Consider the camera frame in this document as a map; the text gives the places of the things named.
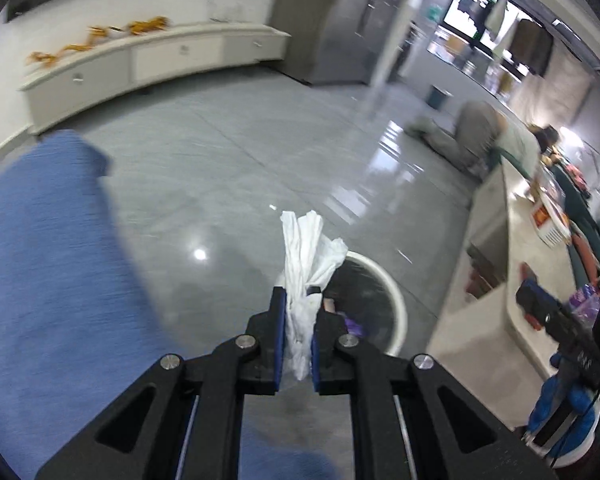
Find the right hand blue white glove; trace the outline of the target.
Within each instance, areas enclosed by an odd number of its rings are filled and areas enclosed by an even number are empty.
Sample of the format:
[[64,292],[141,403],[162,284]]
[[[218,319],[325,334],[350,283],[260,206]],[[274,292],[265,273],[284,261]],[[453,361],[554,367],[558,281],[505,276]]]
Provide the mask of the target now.
[[[558,374],[544,382],[524,430],[528,447],[550,462],[554,460],[554,468],[567,467],[585,456],[594,444],[595,430],[600,421],[600,399],[592,390],[573,382],[561,399],[558,396],[561,388]],[[540,444],[538,433],[558,413],[561,405],[567,408],[558,417],[560,439],[551,434],[544,444]]]

